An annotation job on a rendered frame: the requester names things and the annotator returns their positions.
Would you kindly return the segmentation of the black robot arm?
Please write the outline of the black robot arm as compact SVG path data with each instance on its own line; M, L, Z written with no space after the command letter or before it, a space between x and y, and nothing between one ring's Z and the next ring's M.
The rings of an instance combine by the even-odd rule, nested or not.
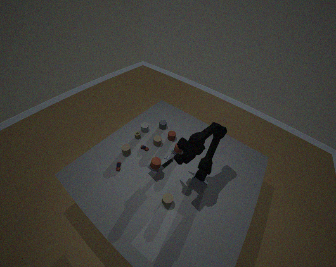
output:
M184 138L181 138L178 141L177 146L180 150L188 149L180 156L183 163L187 164L192 161L196 157L196 155L200 155L205 150L205 140L213 134L213 139L211 141L207 154L205 157L201 158L198 165L199 170L195 174L195 177L200 181L205 181L206 176L211 173L213 155L220 142L220 139L222 139L226 133L226 127L223 127L220 124L213 122L202 132L192 134L189 138L189 141Z

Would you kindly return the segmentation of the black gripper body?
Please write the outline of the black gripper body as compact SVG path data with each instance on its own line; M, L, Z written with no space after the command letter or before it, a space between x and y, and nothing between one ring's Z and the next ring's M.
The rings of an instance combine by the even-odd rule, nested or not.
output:
M182 165L183 161L181 160L180 156L181 156L181 154L178 153L174 156L174 159L179 165Z

